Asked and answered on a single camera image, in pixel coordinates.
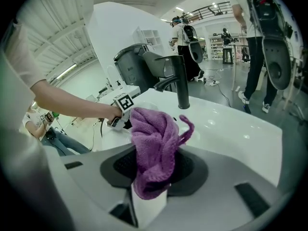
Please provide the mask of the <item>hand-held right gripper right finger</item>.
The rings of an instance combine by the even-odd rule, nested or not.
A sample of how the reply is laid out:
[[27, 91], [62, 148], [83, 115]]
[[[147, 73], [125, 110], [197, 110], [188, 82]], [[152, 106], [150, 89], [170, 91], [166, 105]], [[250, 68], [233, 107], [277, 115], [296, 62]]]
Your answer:
[[289, 196], [229, 156], [192, 147], [175, 155], [167, 204], [169, 231], [259, 230]]

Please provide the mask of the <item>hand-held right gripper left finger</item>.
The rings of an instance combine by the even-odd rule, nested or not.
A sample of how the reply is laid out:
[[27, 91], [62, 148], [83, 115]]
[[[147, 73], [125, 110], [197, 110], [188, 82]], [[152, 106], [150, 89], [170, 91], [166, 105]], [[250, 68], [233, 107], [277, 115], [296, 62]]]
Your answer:
[[131, 189], [136, 152], [131, 145], [65, 157], [45, 152], [75, 228], [138, 227]]

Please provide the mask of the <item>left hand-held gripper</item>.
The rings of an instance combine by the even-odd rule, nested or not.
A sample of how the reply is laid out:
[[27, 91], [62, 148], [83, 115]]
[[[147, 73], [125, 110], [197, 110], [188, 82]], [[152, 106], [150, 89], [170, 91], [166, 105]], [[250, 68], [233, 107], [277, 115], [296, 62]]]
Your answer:
[[122, 112], [120, 117], [115, 117], [113, 121], [108, 121], [108, 127], [120, 131], [121, 129], [131, 128], [130, 111], [134, 106], [132, 97], [129, 93], [121, 93], [113, 98], [112, 106], [119, 108]]

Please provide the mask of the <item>purple cloth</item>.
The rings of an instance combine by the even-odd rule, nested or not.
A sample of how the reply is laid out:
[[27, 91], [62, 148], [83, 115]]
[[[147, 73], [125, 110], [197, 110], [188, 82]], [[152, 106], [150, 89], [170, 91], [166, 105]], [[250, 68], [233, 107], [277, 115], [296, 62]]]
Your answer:
[[133, 189], [139, 198], [152, 200], [169, 188], [175, 153], [192, 136], [194, 124], [180, 115], [180, 120], [189, 128], [179, 134], [179, 127], [170, 115], [140, 107], [131, 109], [129, 119], [137, 162]]

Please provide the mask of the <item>person's left forearm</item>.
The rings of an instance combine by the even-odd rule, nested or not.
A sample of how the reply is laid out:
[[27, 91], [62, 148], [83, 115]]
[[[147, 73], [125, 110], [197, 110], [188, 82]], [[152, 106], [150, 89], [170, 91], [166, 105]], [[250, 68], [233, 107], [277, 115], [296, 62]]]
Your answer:
[[107, 105], [76, 97], [50, 85], [45, 80], [37, 82], [30, 89], [35, 95], [35, 102], [43, 109], [72, 117], [108, 117], [109, 107]]

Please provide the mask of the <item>person's left hand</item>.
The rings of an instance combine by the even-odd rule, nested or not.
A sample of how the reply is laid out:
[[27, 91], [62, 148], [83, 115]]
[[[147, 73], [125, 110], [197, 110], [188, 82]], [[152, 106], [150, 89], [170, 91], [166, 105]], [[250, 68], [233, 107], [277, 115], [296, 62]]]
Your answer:
[[101, 114], [102, 118], [112, 122], [115, 118], [122, 117], [122, 110], [116, 106], [105, 105]]

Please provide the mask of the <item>dark gray bin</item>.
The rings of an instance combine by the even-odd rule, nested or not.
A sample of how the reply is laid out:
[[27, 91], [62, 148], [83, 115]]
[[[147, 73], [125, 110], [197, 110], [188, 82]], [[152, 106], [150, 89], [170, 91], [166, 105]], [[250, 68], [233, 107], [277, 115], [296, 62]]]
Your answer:
[[133, 44], [117, 53], [114, 63], [128, 85], [138, 86], [141, 93], [153, 88], [159, 79], [152, 75], [143, 54], [150, 51], [149, 44]]

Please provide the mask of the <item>gray chair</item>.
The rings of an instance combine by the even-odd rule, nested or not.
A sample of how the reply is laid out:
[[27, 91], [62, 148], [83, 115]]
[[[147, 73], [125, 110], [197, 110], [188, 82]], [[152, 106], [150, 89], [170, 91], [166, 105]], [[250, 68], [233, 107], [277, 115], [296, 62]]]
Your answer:
[[151, 74], [161, 82], [174, 75], [174, 71], [179, 75], [184, 70], [183, 58], [180, 56], [163, 57], [152, 51], [147, 51], [143, 58], [151, 72]]

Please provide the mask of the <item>black faucet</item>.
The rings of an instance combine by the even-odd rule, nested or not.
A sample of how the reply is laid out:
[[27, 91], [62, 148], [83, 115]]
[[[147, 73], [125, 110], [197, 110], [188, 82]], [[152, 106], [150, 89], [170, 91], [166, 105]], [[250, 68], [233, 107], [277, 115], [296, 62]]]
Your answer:
[[154, 62], [169, 61], [172, 67], [173, 75], [154, 85], [154, 89], [163, 92], [167, 86], [175, 83], [178, 97], [178, 107], [180, 109], [188, 109], [190, 107], [188, 82], [186, 76], [186, 68], [184, 58], [181, 55], [172, 55], [155, 58]]

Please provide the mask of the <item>white shelf unit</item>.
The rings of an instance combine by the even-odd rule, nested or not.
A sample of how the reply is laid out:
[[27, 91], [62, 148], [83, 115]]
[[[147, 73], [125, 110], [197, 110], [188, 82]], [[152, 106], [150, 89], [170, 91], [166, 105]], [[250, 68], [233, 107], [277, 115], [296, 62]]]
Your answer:
[[147, 50], [158, 55], [166, 55], [166, 47], [163, 42], [164, 34], [159, 29], [142, 29], [135, 26], [132, 29], [132, 40], [134, 44], [142, 44]]

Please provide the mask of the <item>ceiling light tube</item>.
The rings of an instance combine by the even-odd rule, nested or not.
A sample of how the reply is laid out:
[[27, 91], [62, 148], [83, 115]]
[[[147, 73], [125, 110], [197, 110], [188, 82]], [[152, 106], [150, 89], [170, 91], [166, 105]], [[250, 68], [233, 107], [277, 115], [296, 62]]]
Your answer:
[[61, 79], [64, 75], [66, 75], [67, 73], [69, 73], [71, 70], [73, 70], [75, 67], [77, 67], [77, 64], [74, 64], [72, 66], [70, 66], [68, 69], [66, 69], [65, 71], [63, 71], [59, 76], [57, 76], [56, 78], [52, 79], [50, 81], [50, 83], [55, 82], [56, 80]]

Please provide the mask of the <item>person's beige shirt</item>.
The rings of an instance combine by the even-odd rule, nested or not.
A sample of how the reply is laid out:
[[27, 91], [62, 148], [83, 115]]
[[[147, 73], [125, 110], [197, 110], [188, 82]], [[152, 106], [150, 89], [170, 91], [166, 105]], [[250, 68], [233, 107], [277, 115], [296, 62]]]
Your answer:
[[51, 149], [19, 131], [34, 95], [5, 54], [13, 32], [9, 23], [0, 41], [0, 175], [12, 194], [9, 203], [23, 211], [19, 228], [75, 231], [64, 191], [67, 168]]

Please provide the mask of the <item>black metal railing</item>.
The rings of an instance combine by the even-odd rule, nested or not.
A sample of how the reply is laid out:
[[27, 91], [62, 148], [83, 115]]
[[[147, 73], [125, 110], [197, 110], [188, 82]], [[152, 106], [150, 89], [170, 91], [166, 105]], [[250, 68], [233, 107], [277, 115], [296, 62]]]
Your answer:
[[225, 14], [232, 13], [231, 4], [229, 1], [221, 2], [214, 5], [205, 6], [189, 13], [189, 22], [195, 22], [203, 19], [213, 18]]

